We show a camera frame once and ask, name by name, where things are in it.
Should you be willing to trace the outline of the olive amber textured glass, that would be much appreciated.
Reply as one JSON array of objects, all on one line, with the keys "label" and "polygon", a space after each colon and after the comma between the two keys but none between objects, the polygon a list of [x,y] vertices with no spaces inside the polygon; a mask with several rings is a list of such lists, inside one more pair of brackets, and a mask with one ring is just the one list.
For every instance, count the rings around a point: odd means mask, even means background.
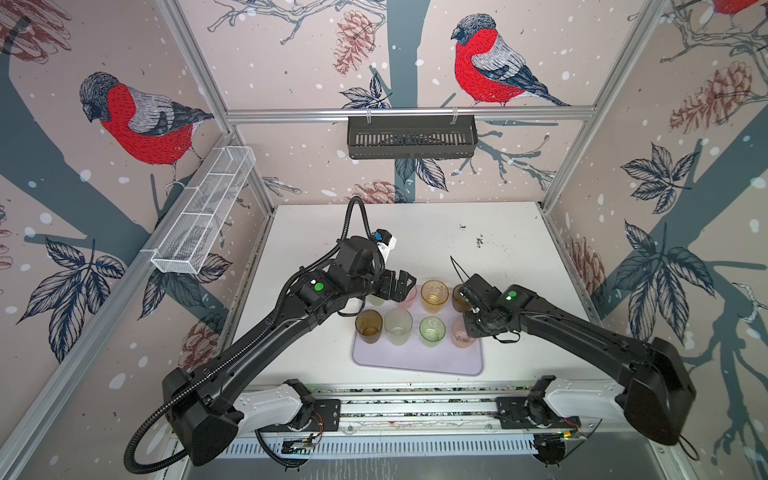
[{"label": "olive amber textured glass", "polygon": [[364,310],[355,319],[358,336],[367,344],[376,343],[382,333],[383,317],[376,310]]}]

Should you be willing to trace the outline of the white mesh wall shelf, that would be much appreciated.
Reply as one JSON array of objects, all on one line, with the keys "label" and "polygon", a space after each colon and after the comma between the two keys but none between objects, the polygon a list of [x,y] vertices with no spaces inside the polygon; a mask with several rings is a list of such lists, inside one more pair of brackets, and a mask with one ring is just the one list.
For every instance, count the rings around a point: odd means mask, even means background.
[{"label": "white mesh wall shelf", "polygon": [[219,150],[155,250],[152,257],[155,268],[162,273],[196,275],[201,272],[254,162],[249,147],[226,146]]}]

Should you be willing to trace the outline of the dark amber textured glass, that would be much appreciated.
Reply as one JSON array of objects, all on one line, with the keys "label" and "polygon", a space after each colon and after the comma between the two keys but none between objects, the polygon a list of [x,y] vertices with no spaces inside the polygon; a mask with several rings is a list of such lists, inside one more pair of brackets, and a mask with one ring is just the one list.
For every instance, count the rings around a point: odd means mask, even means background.
[{"label": "dark amber textured glass", "polygon": [[461,293],[463,284],[458,284],[452,291],[452,306],[456,312],[465,313],[471,309],[471,306]]}]

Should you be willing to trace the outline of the pale pink textured glass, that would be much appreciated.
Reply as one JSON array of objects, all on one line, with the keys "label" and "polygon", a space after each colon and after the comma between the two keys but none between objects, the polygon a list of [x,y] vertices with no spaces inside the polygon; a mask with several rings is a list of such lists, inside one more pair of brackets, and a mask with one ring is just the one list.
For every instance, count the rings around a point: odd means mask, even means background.
[{"label": "pale pink textured glass", "polygon": [[469,335],[463,318],[457,318],[454,321],[451,330],[451,338],[453,344],[457,348],[468,348],[477,341],[476,338]]}]

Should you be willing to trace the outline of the pink faceted glass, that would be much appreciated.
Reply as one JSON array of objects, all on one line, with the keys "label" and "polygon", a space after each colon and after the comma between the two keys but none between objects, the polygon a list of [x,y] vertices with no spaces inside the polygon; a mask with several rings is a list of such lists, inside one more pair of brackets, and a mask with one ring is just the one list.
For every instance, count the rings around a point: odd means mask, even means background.
[{"label": "pink faceted glass", "polygon": [[418,286],[414,285],[408,292],[408,295],[406,296],[406,298],[402,302],[399,302],[398,305],[404,309],[409,309],[415,302],[416,297],[418,295],[418,291],[419,291]]}]

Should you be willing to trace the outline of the yellow faceted glass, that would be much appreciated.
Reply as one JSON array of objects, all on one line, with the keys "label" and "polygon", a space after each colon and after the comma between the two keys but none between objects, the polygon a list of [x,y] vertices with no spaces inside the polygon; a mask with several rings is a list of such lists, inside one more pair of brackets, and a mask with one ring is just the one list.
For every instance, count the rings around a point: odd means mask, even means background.
[{"label": "yellow faceted glass", "polygon": [[421,286],[420,294],[424,311],[436,315],[448,301],[450,291],[442,281],[428,280]]}]

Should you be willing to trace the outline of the tall pale green glass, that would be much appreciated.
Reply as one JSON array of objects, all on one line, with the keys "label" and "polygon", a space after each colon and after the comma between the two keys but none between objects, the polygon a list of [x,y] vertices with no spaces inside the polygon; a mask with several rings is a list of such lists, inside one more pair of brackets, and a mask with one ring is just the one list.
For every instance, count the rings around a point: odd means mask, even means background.
[{"label": "tall pale green glass", "polygon": [[388,340],[395,346],[402,346],[410,337],[413,317],[408,310],[396,307],[385,315],[383,325]]}]

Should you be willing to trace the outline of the aluminium front rail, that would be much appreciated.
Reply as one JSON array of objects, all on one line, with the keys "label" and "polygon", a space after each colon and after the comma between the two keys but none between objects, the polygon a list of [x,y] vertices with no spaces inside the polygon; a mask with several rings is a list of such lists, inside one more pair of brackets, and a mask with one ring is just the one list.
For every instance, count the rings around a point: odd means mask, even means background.
[{"label": "aluminium front rail", "polygon": [[409,434],[452,432],[496,432],[503,430],[496,413],[497,397],[542,399],[561,417],[578,416],[576,430],[534,428],[522,431],[588,432],[597,425],[619,432],[632,426],[614,398],[622,391],[611,380],[568,381],[545,376],[523,382],[383,383],[373,385],[303,385],[287,382],[277,386],[246,389],[235,402],[246,419],[239,435],[248,436],[263,427],[289,424],[299,426],[319,399],[339,399],[341,414],[337,432],[346,435]]}]

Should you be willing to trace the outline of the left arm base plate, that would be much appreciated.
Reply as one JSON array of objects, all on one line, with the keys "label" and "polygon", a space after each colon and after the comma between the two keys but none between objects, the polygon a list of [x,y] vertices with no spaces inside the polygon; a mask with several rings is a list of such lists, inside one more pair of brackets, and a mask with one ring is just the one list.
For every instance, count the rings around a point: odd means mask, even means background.
[{"label": "left arm base plate", "polygon": [[337,432],[340,414],[341,401],[339,399],[319,399],[314,402],[313,411],[303,425],[299,426],[291,421],[289,424],[263,427],[260,431],[263,433]]}]

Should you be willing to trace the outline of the lavender plastic tray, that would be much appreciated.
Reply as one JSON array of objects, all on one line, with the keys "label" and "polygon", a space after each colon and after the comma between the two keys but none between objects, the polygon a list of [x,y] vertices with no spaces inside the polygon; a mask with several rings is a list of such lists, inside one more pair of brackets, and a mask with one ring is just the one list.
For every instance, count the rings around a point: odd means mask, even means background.
[{"label": "lavender plastic tray", "polygon": [[[398,303],[384,301],[383,305],[371,305],[367,310],[378,311],[384,322],[385,315],[396,307],[400,307]],[[436,315],[428,314],[422,307],[419,288],[415,302],[406,310],[413,317],[413,328],[409,339],[402,346],[395,346],[388,340],[384,325],[379,340],[374,344],[365,343],[355,329],[352,359],[356,364],[458,376],[477,376],[483,371],[482,345],[478,340],[468,348],[457,348],[452,342],[452,325],[457,318],[462,318],[462,314],[456,312],[450,304],[445,304]],[[419,324],[428,316],[439,317],[446,325],[444,339],[433,348],[426,347],[419,334]]]}]

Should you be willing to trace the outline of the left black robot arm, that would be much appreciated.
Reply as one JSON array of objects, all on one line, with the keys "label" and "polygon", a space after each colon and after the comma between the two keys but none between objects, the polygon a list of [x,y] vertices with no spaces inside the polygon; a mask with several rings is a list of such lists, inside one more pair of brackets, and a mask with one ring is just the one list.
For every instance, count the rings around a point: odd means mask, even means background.
[{"label": "left black robot arm", "polygon": [[[379,229],[368,237],[343,239],[313,264],[300,268],[282,287],[272,311],[226,350],[187,372],[177,368],[163,380],[163,404],[137,429],[124,453],[124,466],[143,475],[189,458],[204,465],[238,436],[246,414],[235,402],[251,381],[299,338],[334,314],[343,315],[352,299],[374,295],[400,302],[415,285],[401,270],[387,269],[396,239]],[[143,464],[136,458],[141,440],[161,418],[181,442],[180,452]]]}]

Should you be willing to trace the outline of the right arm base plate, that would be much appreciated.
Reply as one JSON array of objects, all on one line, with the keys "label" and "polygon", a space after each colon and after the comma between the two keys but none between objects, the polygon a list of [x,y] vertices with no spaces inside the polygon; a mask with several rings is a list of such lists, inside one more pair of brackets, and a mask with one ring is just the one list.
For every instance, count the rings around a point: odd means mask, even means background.
[{"label": "right arm base plate", "polygon": [[529,400],[527,397],[497,397],[496,413],[503,430],[524,429],[565,429],[581,428],[578,416],[561,417],[542,399]]}]

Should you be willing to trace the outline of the pale green short glass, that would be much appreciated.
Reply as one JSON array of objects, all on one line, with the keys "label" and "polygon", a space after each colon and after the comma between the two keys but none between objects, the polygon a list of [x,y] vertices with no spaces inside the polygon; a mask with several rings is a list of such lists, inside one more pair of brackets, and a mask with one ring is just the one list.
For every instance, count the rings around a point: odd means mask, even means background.
[{"label": "pale green short glass", "polygon": [[373,306],[381,306],[381,305],[384,304],[384,300],[379,298],[379,297],[377,297],[377,296],[375,296],[375,295],[368,295],[366,297],[366,300],[367,300],[367,302],[369,304],[371,304]]}]

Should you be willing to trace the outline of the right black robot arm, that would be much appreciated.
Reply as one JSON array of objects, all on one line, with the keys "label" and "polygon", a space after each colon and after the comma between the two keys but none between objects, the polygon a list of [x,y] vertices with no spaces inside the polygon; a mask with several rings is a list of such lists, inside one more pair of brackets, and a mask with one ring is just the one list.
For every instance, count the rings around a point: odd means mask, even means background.
[{"label": "right black robot arm", "polygon": [[525,332],[590,363],[623,388],[614,401],[646,438],[674,445],[696,399],[678,350],[668,341],[645,342],[598,327],[560,309],[536,292],[513,284],[501,291],[478,274],[459,289],[473,338]]}]

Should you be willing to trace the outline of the small bright green glass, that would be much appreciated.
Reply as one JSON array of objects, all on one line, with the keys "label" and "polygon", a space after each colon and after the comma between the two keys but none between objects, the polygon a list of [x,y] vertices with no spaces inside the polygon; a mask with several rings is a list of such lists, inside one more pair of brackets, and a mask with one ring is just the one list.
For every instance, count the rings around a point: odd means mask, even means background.
[{"label": "small bright green glass", "polygon": [[439,345],[445,337],[446,325],[436,316],[428,316],[419,324],[419,334],[422,343],[429,348]]}]

